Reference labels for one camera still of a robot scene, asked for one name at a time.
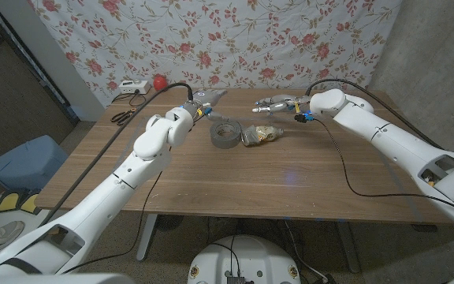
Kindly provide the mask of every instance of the black cable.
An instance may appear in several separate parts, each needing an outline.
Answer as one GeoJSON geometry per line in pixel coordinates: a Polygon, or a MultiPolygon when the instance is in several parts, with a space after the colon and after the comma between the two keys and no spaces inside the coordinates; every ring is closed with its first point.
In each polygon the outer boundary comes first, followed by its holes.
{"type": "Polygon", "coordinates": [[[202,116],[201,116],[200,118],[197,118],[197,119],[196,119],[196,120],[194,121],[194,123],[195,123],[195,122],[198,122],[198,121],[200,121],[200,120],[201,120],[201,118],[204,118],[205,116],[206,116],[206,115],[205,115],[205,114],[203,114],[203,115],[202,115],[202,116]]]}
{"type": "Polygon", "coordinates": [[[424,197],[424,198],[428,198],[428,199],[431,199],[431,200],[436,200],[436,201],[442,202],[443,204],[447,204],[447,205],[449,205],[449,206],[451,206],[451,207],[454,207],[454,204],[451,203],[451,202],[448,202],[448,201],[446,201],[446,200],[439,199],[439,198],[437,198],[437,197],[427,196],[427,195],[423,195],[423,194],[415,194],[415,193],[362,194],[362,193],[356,192],[356,191],[352,188],[352,185],[350,185],[350,181],[348,180],[348,173],[346,172],[346,165],[344,164],[343,154],[341,153],[341,150],[339,150],[339,146],[337,146],[337,142],[336,142],[336,140],[334,139],[334,137],[332,136],[332,133],[329,131],[329,128],[328,128],[323,122],[321,122],[321,121],[318,120],[318,119],[315,119],[315,121],[318,121],[321,125],[323,125],[323,127],[325,127],[325,129],[327,130],[327,133],[329,134],[330,139],[332,140],[334,146],[336,146],[337,153],[339,153],[340,160],[341,160],[341,162],[343,163],[343,171],[344,171],[344,177],[346,178],[346,183],[348,184],[348,187],[350,188],[350,190],[351,190],[354,194],[356,194],[356,195],[358,195],[358,196],[364,196],[364,197],[388,197],[388,196],[413,196],[413,197],[424,197]]]}
{"type": "Polygon", "coordinates": [[[320,80],[320,81],[317,81],[315,83],[313,83],[311,86],[309,86],[309,88],[306,90],[306,95],[310,95],[311,93],[311,89],[316,86],[317,84],[320,84],[320,83],[324,83],[324,82],[341,82],[341,83],[346,83],[346,84],[350,84],[351,86],[359,89],[360,91],[366,93],[368,96],[370,96],[372,99],[374,99],[376,102],[378,102],[379,104],[381,104],[385,109],[387,109],[390,113],[392,113],[393,115],[395,115],[397,118],[399,118],[399,120],[401,120],[405,125],[407,125],[407,127],[409,127],[412,131],[414,131],[416,134],[418,134],[420,137],[422,137],[422,139],[424,139],[428,144],[436,147],[436,148],[439,148],[441,150],[444,150],[441,146],[439,146],[439,144],[433,142],[428,136],[426,136],[425,134],[423,134],[421,131],[419,131],[413,124],[411,124],[406,118],[402,117],[400,114],[398,114],[396,111],[394,111],[389,105],[387,105],[385,102],[383,102],[382,100],[380,100],[375,94],[367,91],[365,88],[362,88],[360,87],[359,85],[351,82],[351,81],[348,81],[348,80],[343,80],[343,79],[323,79],[323,80],[320,80]]]}
{"type": "MultiPolygon", "coordinates": [[[[214,242],[211,243],[210,245],[219,245],[219,246],[221,246],[221,247],[224,248],[224,249],[228,249],[228,250],[231,252],[231,255],[233,254],[234,257],[236,257],[236,262],[237,262],[237,277],[240,277],[240,261],[237,259],[236,253],[235,253],[231,248],[229,248],[229,247],[226,246],[226,245],[217,244],[217,243],[214,243],[214,242]]],[[[230,271],[230,275],[233,276],[233,270],[232,270],[232,268],[231,268],[231,271],[230,271]]]]}
{"type": "Polygon", "coordinates": [[[97,258],[95,260],[89,260],[89,261],[84,262],[82,264],[78,264],[75,267],[71,267],[67,271],[62,272],[62,274],[69,273],[71,271],[74,271],[77,268],[80,268],[80,267],[85,266],[85,265],[90,264],[90,263],[98,262],[98,261],[101,261],[101,260],[108,260],[110,258],[114,258],[114,257],[117,257],[117,256],[126,255],[126,254],[130,253],[134,249],[134,247],[138,243],[138,237],[140,236],[141,223],[143,223],[143,213],[145,211],[145,206],[147,206],[148,197],[150,196],[151,191],[154,190],[155,185],[157,185],[157,181],[161,177],[161,174],[162,174],[162,172],[160,174],[158,174],[157,179],[154,182],[154,185],[151,186],[151,189],[150,189],[150,191],[147,194],[147,198],[145,199],[145,202],[143,203],[143,209],[141,209],[140,224],[138,225],[138,231],[136,233],[136,238],[134,239],[134,243],[132,243],[131,248],[127,252],[122,252],[122,253],[118,253],[118,254],[111,255],[111,256],[103,256],[103,257],[99,257],[99,258],[97,258]]]}
{"type": "Polygon", "coordinates": [[[178,82],[178,83],[173,83],[173,84],[169,84],[167,87],[163,88],[162,90],[158,91],[155,93],[155,95],[153,95],[149,100],[147,100],[144,104],[142,104],[141,106],[138,106],[136,108],[136,111],[134,112],[133,115],[131,115],[126,121],[125,123],[119,127],[117,129],[117,131],[115,132],[115,134],[110,138],[110,140],[108,140],[108,142],[106,143],[106,145],[101,149],[101,151],[95,156],[95,158],[92,160],[92,162],[87,166],[87,168],[84,170],[84,172],[76,179],[76,181],[73,183],[73,185],[71,185],[71,187],[68,189],[68,191],[65,193],[65,195],[59,200],[59,202],[54,206],[54,208],[52,208],[50,210],[50,212],[48,213],[48,215],[45,217],[45,219],[39,224],[39,226],[43,226],[45,224],[47,224],[50,219],[52,218],[52,216],[55,214],[55,212],[57,212],[59,210],[59,208],[63,205],[63,203],[68,199],[68,197],[71,195],[71,193],[73,193],[73,191],[75,190],[75,188],[82,182],[82,180],[85,178],[85,176],[88,174],[89,171],[91,171],[92,167],[94,167],[94,165],[99,161],[99,159],[101,159],[102,155],[106,152],[106,150],[108,150],[108,148],[111,146],[111,144],[117,139],[117,137],[120,135],[120,133],[122,132],[122,130],[125,129],[125,127],[131,122],[132,119],[134,119],[136,117],[136,115],[144,108],[148,105],[148,103],[150,103],[152,100],[154,100],[158,95],[162,94],[163,92],[171,89],[171,88],[174,88],[174,87],[177,87],[177,86],[185,86],[187,87],[188,89],[188,100],[193,100],[194,99],[194,96],[193,96],[193,92],[192,92],[192,89],[190,88],[189,85],[187,85],[186,83],[181,83],[181,82],[178,82]]]}
{"type": "Polygon", "coordinates": [[[292,244],[293,244],[293,248],[294,248],[294,251],[296,252],[296,256],[297,256],[297,259],[307,268],[309,269],[309,271],[311,271],[311,273],[313,273],[318,279],[321,279],[323,281],[323,283],[327,283],[329,280],[326,276],[324,276],[324,274],[320,273],[319,271],[317,271],[316,269],[314,269],[313,267],[311,267],[309,264],[307,264],[306,262],[304,262],[304,260],[300,257],[299,253],[297,252],[297,246],[296,246],[296,241],[295,239],[293,238],[293,234],[292,234],[292,231],[290,230],[290,226],[288,225],[287,221],[286,220],[283,220],[283,222],[285,223],[285,226],[287,227],[288,229],[288,232],[290,233],[290,239],[292,240],[292,244]]]}
{"type": "MultiPolygon", "coordinates": [[[[233,235],[233,239],[230,241],[230,275],[233,276],[233,245],[234,245],[234,238],[236,237],[236,234],[237,234],[237,228],[240,224],[240,220],[237,219],[236,221],[236,229],[234,230],[234,235],[233,235]]],[[[240,277],[240,264],[239,262],[237,263],[237,277],[240,277]]]]}

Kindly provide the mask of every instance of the red balloon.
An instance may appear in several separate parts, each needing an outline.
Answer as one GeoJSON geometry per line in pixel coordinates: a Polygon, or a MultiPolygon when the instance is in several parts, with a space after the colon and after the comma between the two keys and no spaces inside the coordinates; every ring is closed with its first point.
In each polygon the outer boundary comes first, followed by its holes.
{"type": "Polygon", "coordinates": [[[164,77],[157,76],[154,78],[154,88],[157,91],[162,90],[163,88],[167,87],[167,82],[164,77]]]}

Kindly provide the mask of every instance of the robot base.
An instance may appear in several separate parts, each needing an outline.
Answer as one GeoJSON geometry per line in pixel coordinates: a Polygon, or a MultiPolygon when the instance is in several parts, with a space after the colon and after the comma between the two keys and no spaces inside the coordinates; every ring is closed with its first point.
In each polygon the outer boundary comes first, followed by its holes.
{"type": "MultiPolygon", "coordinates": [[[[233,236],[224,237],[215,243],[230,248],[232,240],[233,236]]],[[[220,245],[208,245],[195,257],[188,271],[188,284],[241,283],[235,282],[235,278],[227,281],[231,273],[231,252],[220,245]]],[[[272,242],[261,237],[237,235],[232,250],[239,260],[243,284],[300,284],[296,262],[272,242]]],[[[237,276],[238,266],[234,255],[232,269],[233,276],[237,276]]]]}

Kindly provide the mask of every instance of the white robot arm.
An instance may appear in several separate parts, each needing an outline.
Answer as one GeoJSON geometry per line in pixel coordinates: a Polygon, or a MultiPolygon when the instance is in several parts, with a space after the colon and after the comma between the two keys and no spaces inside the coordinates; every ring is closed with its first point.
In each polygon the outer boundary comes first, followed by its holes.
{"type": "Polygon", "coordinates": [[[71,211],[0,252],[0,275],[59,275],[85,261],[101,233],[142,185],[171,162],[177,147],[204,106],[214,106],[225,92],[196,93],[163,118],[149,119],[128,158],[71,211]]]}
{"type": "MultiPolygon", "coordinates": [[[[404,169],[425,195],[454,204],[454,152],[433,147],[379,118],[374,115],[373,107],[365,99],[346,95],[338,89],[318,93],[312,97],[279,95],[262,99],[255,103],[262,104],[262,107],[253,111],[292,110],[296,103],[300,105],[301,110],[309,110],[311,115],[332,117],[342,128],[372,143],[404,169]]],[[[454,221],[454,207],[438,200],[430,202],[454,221]]]]}

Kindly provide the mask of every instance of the roll of tape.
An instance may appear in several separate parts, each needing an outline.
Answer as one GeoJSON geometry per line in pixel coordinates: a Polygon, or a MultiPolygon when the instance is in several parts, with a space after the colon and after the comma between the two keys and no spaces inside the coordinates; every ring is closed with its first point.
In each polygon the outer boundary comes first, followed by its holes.
{"type": "Polygon", "coordinates": [[[234,148],[241,140],[241,125],[237,122],[218,121],[211,126],[210,135],[215,147],[234,148]]]}

